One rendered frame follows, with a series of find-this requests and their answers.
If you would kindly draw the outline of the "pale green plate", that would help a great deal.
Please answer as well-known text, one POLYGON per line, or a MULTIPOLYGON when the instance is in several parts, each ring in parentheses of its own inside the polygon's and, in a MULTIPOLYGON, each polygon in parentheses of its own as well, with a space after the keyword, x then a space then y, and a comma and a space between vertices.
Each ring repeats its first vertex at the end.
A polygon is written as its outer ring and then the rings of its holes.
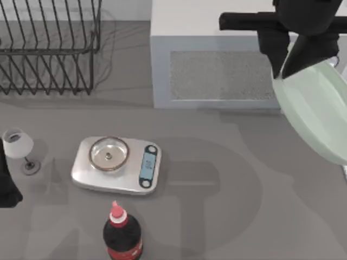
POLYGON ((320 62, 272 87, 278 104, 302 140, 326 160, 347 166, 347 63, 320 62))

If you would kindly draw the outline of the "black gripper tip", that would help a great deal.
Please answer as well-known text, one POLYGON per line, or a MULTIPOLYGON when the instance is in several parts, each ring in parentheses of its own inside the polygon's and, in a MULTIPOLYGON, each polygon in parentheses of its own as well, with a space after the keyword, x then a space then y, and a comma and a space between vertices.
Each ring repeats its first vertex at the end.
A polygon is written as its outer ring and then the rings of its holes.
POLYGON ((16 207, 23 200, 22 193, 13 181, 0 138, 0 209, 16 207))

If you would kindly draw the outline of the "silver kitchen scale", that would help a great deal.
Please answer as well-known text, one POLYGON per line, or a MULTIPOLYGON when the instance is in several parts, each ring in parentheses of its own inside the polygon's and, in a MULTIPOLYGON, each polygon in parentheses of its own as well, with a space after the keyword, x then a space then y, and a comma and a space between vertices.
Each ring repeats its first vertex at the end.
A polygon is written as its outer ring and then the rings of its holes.
POLYGON ((161 159, 161 148, 150 141, 91 136, 79 145, 71 177, 89 190, 145 195, 157 187, 161 159))

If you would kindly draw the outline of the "round glass lid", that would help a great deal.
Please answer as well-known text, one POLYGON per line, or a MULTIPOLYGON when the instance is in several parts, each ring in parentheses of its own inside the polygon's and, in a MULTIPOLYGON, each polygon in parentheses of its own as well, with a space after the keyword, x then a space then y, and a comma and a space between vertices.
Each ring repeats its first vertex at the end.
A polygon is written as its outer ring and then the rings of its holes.
POLYGON ((103 172, 122 168, 130 155, 128 144, 121 138, 106 136, 95 141, 88 152, 91 165, 103 172))

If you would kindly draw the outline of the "dark bottle with red cap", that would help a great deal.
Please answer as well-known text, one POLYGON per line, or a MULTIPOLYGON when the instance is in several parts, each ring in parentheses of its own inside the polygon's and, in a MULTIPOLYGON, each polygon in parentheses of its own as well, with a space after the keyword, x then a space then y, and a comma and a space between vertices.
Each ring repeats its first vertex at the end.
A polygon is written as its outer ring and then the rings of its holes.
POLYGON ((111 260, 140 260, 144 248, 140 223, 116 201, 112 202, 102 237, 111 260))

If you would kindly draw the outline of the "white wine glass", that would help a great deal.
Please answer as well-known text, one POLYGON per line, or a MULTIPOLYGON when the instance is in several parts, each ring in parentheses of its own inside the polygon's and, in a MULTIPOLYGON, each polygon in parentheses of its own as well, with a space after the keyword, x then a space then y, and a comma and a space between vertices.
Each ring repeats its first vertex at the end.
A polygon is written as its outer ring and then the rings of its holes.
POLYGON ((2 135, 5 155, 12 159, 23 159, 22 173, 27 176, 36 174, 41 163, 29 159, 28 155, 34 148, 33 139, 20 128, 7 129, 2 135))

